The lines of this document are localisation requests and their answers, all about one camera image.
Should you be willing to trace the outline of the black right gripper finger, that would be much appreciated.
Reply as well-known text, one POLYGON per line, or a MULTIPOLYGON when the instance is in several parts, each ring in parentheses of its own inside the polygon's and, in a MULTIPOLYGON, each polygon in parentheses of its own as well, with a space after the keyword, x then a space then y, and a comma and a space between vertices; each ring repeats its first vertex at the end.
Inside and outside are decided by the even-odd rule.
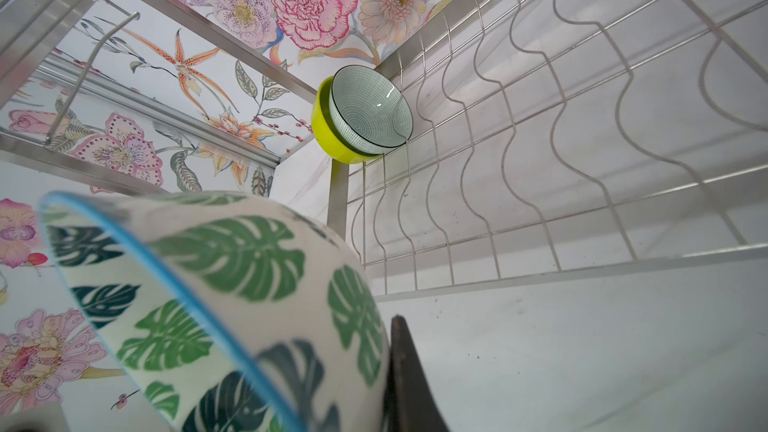
POLYGON ((403 316, 392 318, 390 342, 383 430, 448 432, 403 316))

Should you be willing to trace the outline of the green leaf pattern bowl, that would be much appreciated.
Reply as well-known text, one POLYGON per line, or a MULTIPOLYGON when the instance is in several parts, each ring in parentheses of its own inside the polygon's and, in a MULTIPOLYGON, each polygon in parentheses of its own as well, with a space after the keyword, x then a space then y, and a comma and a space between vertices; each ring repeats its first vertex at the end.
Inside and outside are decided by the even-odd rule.
POLYGON ((40 203, 80 311, 178 431, 382 431, 386 327, 326 225, 236 192, 40 203))

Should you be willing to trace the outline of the lime green plastic bowl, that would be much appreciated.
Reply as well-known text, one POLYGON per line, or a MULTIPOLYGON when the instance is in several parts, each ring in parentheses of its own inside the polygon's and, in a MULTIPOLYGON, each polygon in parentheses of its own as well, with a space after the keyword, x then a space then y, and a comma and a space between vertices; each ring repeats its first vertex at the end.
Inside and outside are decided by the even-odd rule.
POLYGON ((376 155, 360 153, 337 135, 329 108, 332 81, 333 77, 326 78, 317 90, 311 116, 315 140, 329 157, 343 164, 358 164, 375 159, 376 155))

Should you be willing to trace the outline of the pale teal ceramic bowl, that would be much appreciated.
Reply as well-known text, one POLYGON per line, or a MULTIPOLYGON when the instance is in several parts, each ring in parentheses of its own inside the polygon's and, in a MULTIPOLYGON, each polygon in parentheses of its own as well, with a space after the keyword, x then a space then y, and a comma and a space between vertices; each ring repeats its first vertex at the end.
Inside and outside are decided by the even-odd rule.
POLYGON ((397 149, 413 133, 413 114, 401 91, 365 66, 348 65, 334 74, 329 112, 341 139, 365 155, 397 149))

